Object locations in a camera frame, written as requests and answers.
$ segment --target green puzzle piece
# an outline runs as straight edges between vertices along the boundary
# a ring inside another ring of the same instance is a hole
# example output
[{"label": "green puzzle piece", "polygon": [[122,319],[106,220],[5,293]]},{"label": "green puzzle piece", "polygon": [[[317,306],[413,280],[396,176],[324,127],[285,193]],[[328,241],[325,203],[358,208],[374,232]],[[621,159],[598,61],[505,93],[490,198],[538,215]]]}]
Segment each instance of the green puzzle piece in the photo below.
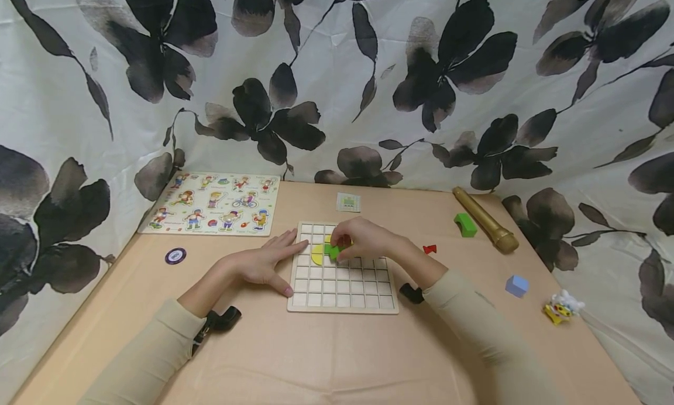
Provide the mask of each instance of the green puzzle piece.
[{"label": "green puzzle piece", "polygon": [[461,236],[464,238],[474,237],[477,233],[477,227],[469,214],[456,214],[454,222],[461,227]]}]

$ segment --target purple token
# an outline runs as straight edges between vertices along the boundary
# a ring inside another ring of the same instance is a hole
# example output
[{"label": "purple token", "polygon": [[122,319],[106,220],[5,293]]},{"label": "purple token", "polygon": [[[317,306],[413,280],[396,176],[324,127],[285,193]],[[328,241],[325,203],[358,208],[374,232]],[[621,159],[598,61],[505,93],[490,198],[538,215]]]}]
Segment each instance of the purple token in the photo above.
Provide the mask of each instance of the purple token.
[{"label": "purple token", "polygon": [[169,251],[164,258],[164,260],[170,265],[177,265],[178,263],[185,260],[187,257],[187,251],[181,249],[180,247]]}]

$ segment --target floral curtain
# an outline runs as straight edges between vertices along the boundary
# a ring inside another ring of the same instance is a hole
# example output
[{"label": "floral curtain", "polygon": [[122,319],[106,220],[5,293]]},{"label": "floral curtain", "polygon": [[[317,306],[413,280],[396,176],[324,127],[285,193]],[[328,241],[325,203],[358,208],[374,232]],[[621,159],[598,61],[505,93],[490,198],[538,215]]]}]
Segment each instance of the floral curtain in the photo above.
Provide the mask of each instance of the floral curtain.
[{"label": "floral curtain", "polygon": [[673,0],[0,0],[0,403],[182,167],[496,193],[674,400]]}]

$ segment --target yellow toy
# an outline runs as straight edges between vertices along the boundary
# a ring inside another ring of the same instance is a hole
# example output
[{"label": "yellow toy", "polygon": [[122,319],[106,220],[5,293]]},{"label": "yellow toy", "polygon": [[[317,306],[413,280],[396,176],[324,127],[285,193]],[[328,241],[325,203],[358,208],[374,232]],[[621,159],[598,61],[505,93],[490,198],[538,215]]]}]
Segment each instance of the yellow toy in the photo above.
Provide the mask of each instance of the yellow toy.
[{"label": "yellow toy", "polygon": [[585,303],[573,298],[567,290],[562,290],[559,294],[552,295],[550,302],[544,306],[544,312],[557,326],[561,322],[571,320],[571,316],[576,316],[583,307]]}]

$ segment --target cartoon character illustration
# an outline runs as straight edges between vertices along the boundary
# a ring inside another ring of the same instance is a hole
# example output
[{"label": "cartoon character illustration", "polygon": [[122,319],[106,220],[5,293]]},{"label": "cartoon character illustration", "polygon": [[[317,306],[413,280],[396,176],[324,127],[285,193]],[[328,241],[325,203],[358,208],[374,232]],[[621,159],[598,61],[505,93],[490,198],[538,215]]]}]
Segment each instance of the cartoon character illustration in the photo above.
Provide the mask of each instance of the cartoon character illustration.
[{"label": "cartoon character illustration", "polygon": [[218,201],[222,198],[222,193],[220,191],[214,191],[211,193],[210,197],[208,198],[208,209],[215,209],[215,207],[218,205]]},{"label": "cartoon character illustration", "polygon": [[219,231],[231,231],[232,225],[241,219],[243,215],[243,210],[230,210],[228,214],[223,214],[220,219],[222,220],[222,228]]},{"label": "cartoon character illustration", "polygon": [[239,193],[243,193],[243,186],[248,184],[248,180],[250,180],[250,177],[246,175],[241,177],[241,181],[239,181],[239,179],[234,179],[234,187],[239,189]]},{"label": "cartoon character illustration", "polygon": [[183,182],[190,176],[189,174],[176,174],[176,179],[173,180],[173,185],[170,188],[180,188]]},{"label": "cartoon character illustration", "polygon": [[160,207],[158,210],[156,210],[154,214],[154,219],[152,219],[152,221],[149,224],[147,224],[147,226],[150,226],[154,229],[161,228],[163,226],[161,222],[164,219],[166,219],[168,215],[175,215],[175,214],[173,212],[169,212],[165,207]]},{"label": "cartoon character illustration", "polygon": [[194,192],[191,190],[185,190],[183,193],[178,195],[178,200],[174,201],[171,205],[175,206],[177,204],[192,206],[194,203]]},{"label": "cartoon character illustration", "polygon": [[571,320],[571,316],[576,316],[583,307],[585,303],[573,298],[567,290],[562,290],[559,294],[552,295],[550,302],[544,306],[544,312],[556,326],[560,322]]},{"label": "cartoon character illustration", "polygon": [[262,179],[260,180],[260,184],[262,184],[262,192],[263,193],[269,193],[269,188],[276,183],[276,179]]},{"label": "cartoon character illustration", "polygon": [[199,229],[201,227],[199,221],[202,219],[205,219],[205,216],[201,215],[201,209],[195,209],[194,212],[183,219],[183,221],[187,221],[186,231],[190,231],[193,227]]},{"label": "cartoon character illustration", "polygon": [[232,201],[232,206],[257,207],[257,201],[255,201],[255,196],[257,196],[256,191],[249,191],[247,196],[243,196],[235,201]]},{"label": "cartoon character illustration", "polygon": [[266,209],[261,209],[257,214],[253,214],[253,222],[255,231],[264,231],[264,226],[267,224],[267,217],[269,212]]}]

